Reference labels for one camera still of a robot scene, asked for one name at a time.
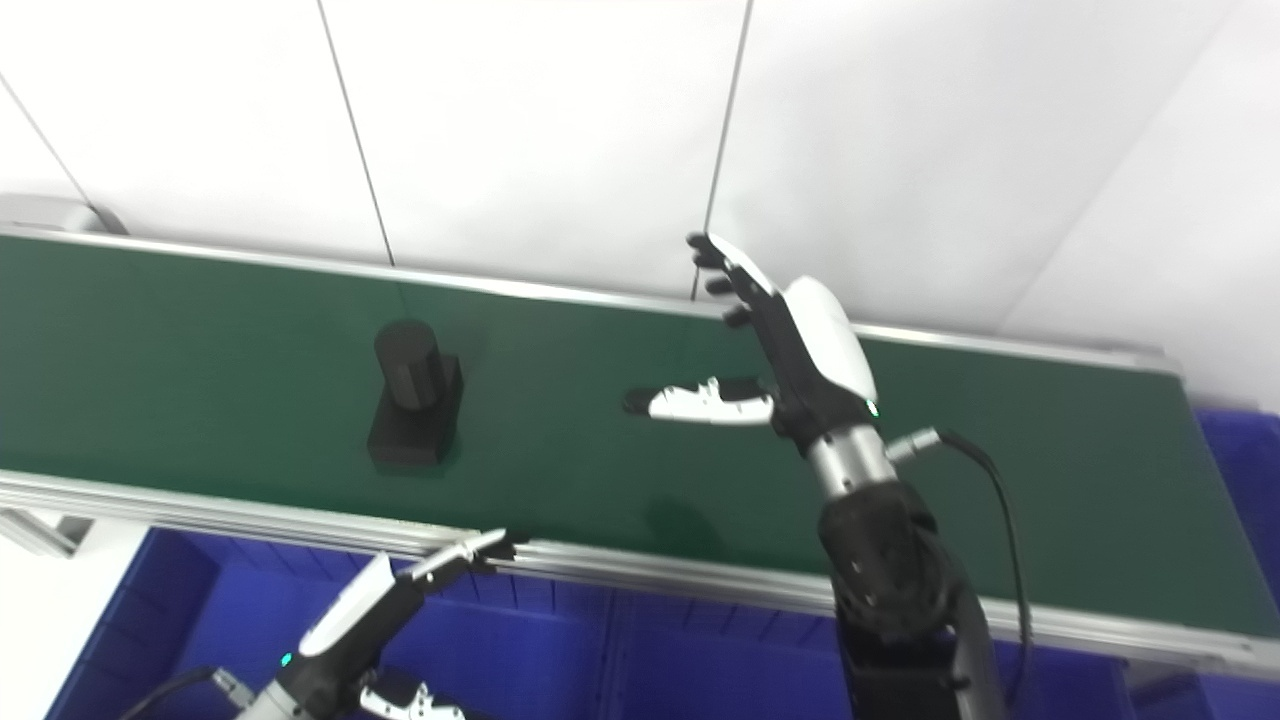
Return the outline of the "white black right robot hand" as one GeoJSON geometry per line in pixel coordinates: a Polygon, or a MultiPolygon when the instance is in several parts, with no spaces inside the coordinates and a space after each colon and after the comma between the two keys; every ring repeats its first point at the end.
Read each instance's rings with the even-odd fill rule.
{"type": "Polygon", "coordinates": [[[778,287],[741,250],[708,232],[686,242],[696,266],[718,272],[712,295],[739,301],[724,315],[731,328],[750,327],[773,383],[751,377],[710,377],[700,384],[634,388],[622,409],[664,421],[716,427],[772,427],[805,454],[812,445],[855,430],[874,430],[878,393],[861,342],[835,295],[801,275],[778,287]]]}

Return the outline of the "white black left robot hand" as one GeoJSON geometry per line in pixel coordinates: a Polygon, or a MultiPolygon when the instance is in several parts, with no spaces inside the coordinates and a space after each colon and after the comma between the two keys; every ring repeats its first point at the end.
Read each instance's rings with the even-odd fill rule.
{"type": "Polygon", "coordinates": [[[468,571],[488,570],[492,560],[511,560],[522,537],[507,529],[471,534],[416,564],[394,569],[388,553],[376,553],[306,630],[296,650],[282,657],[268,687],[241,712],[242,719],[344,719],[360,710],[384,719],[462,719],[452,705],[434,706],[428,687],[394,680],[384,691],[379,662],[384,648],[403,630],[426,597],[442,592],[468,571]]]}

